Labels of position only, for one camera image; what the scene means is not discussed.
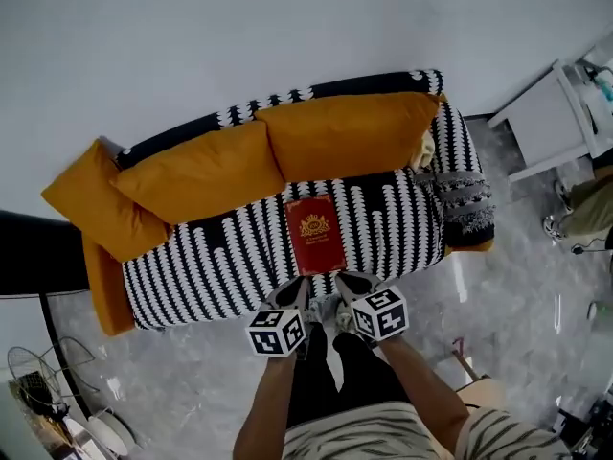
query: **sofa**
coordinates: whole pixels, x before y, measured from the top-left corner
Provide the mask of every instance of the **sofa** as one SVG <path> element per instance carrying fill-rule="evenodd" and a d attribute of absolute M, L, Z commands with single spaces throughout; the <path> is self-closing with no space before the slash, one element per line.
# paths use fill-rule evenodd
<path fill-rule="evenodd" d="M 147 229 L 135 236 L 135 243 L 126 243 L 118 234 L 111 234 L 117 240 L 111 248 L 106 240 L 100 243 L 100 237 L 110 237 L 112 223 L 98 220 L 81 228 L 80 218 L 72 219 L 64 206 L 83 209 L 101 201 L 96 197 L 87 203 L 80 197 L 86 197 L 88 190 L 82 175 L 71 180 L 79 185 L 77 194 L 65 194 L 66 182 L 58 179 L 43 195 L 83 231 L 92 298 L 102 329 L 115 335 L 134 327 L 160 329 L 235 318 L 257 309 L 273 288 L 298 274 L 284 219 L 284 203 L 294 199 L 330 194 L 348 270 L 372 272 L 382 280 L 426 269 L 452 251 L 489 250 L 494 235 L 491 190 L 465 121 L 446 100 L 443 84 L 437 70 L 322 83 L 234 105 L 124 149 L 114 158 L 119 174 L 109 174 L 119 180 L 109 182 L 127 193 L 140 210 L 129 215 L 130 229 L 141 222 Z M 398 104 L 393 102 L 408 100 L 406 93 L 420 94 L 409 99 L 421 101 L 422 108 L 419 114 L 407 113 L 401 104 L 404 112 L 396 117 Z M 383 107 L 383 112 L 363 117 L 371 107 Z M 359 121 L 348 133 L 344 124 L 352 121 L 352 115 Z M 407 118 L 410 125 L 421 125 L 426 117 L 428 124 L 417 126 L 419 134 L 410 141 L 388 135 L 395 128 L 407 128 Z M 254 132 L 259 122 L 264 123 L 265 133 Z M 326 135 L 320 134 L 322 125 L 327 125 Z M 211 174 L 195 180 L 194 189 L 200 189 L 198 182 L 205 186 L 195 191 L 197 195 L 181 192 L 184 187 L 188 191 L 191 182 L 180 180 L 185 166 L 198 165 L 202 155 L 211 158 L 219 149 L 232 149 L 241 140 L 225 140 L 242 134 L 236 128 L 245 126 L 254 129 L 247 135 L 253 145 L 224 153 L 219 163 L 230 167 L 218 166 L 223 168 L 221 181 L 217 173 Z M 294 133 L 297 136 L 288 147 L 288 135 Z M 343 134 L 355 136 L 334 143 L 336 135 Z M 162 158 L 173 152 L 189 157 L 199 148 L 194 142 L 208 135 L 213 145 L 195 160 L 181 157 L 181 162 L 170 165 Z M 423 161 L 422 154 L 415 163 L 407 151 L 426 151 L 428 139 L 431 158 Z M 255 154 L 263 144 L 270 147 L 272 159 Z M 96 152 L 102 150 L 98 145 Z M 237 158 L 248 158 L 246 163 L 256 169 L 246 170 Z M 113 204 L 105 202 L 94 213 Z M 315 298 L 336 292 L 333 276 L 312 278 Z"/>

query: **orange sofa armrest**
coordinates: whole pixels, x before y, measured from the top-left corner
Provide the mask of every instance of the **orange sofa armrest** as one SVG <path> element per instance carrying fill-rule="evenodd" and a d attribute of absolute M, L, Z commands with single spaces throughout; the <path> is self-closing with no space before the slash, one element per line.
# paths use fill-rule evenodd
<path fill-rule="evenodd" d="M 107 335 L 134 328 L 134 316 L 127 299 L 122 264 L 83 234 L 83 253 L 87 279 L 96 315 Z"/>

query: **cable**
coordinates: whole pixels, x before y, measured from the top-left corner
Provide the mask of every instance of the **cable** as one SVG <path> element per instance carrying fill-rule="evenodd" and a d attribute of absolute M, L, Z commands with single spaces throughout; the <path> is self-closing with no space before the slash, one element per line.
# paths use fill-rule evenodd
<path fill-rule="evenodd" d="M 580 243 L 576 243 L 575 245 L 571 247 L 571 252 L 575 254 L 576 256 L 578 256 L 582 254 L 583 252 L 608 252 L 609 251 L 609 249 L 590 249 L 590 247 L 592 246 L 592 243 L 596 241 L 606 243 L 606 241 L 603 239 L 593 239 L 587 245 L 581 245 Z"/>

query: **grey tiled floor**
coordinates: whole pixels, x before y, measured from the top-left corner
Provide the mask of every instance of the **grey tiled floor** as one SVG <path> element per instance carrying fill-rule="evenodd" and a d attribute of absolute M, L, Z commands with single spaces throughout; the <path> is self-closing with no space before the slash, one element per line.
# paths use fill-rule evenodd
<path fill-rule="evenodd" d="M 579 161 L 509 186 L 507 175 L 522 165 L 512 135 L 484 121 L 469 128 L 498 206 L 495 245 L 399 280 L 412 312 L 406 338 L 435 366 L 462 336 L 477 371 L 505 383 L 509 410 L 522 419 L 547 425 L 556 401 L 581 414 L 596 392 L 577 373 L 590 331 L 585 314 L 593 299 L 611 298 L 608 256 L 571 254 L 568 242 L 542 233 L 540 220 L 560 209 L 556 176 L 573 184 L 589 178 L 589 167 Z M 131 458 L 230 458 L 263 369 L 244 320 L 107 338 L 87 294 L 53 298 L 52 313 L 59 335 L 96 355 L 81 368 L 102 390 L 88 400 L 113 407 L 135 432 L 141 448 Z"/>

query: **orange cushion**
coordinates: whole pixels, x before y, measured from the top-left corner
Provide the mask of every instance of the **orange cushion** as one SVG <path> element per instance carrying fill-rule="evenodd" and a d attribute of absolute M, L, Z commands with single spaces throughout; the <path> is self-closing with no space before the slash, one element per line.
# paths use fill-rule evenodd
<path fill-rule="evenodd" d="M 102 330 L 117 335 L 134 327 L 124 286 L 122 265 L 97 243 L 83 235 L 83 253 L 92 302 Z"/>
<path fill-rule="evenodd" d="M 87 237 L 123 262 L 164 243 L 169 234 L 162 220 L 111 186 L 109 181 L 118 172 L 104 145 L 96 140 L 42 196 Z"/>
<path fill-rule="evenodd" d="M 266 124 L 210 131 L 121 172 L 114 185 L 172 224 L 204 219 L 280 193 L 284 180 Z"/>
<path fill-rule="evenodd" d="M 336 96 L 263 109 L 287 182 L 400 169 L 421 148 L 440 98 L 417 92 Z"/>

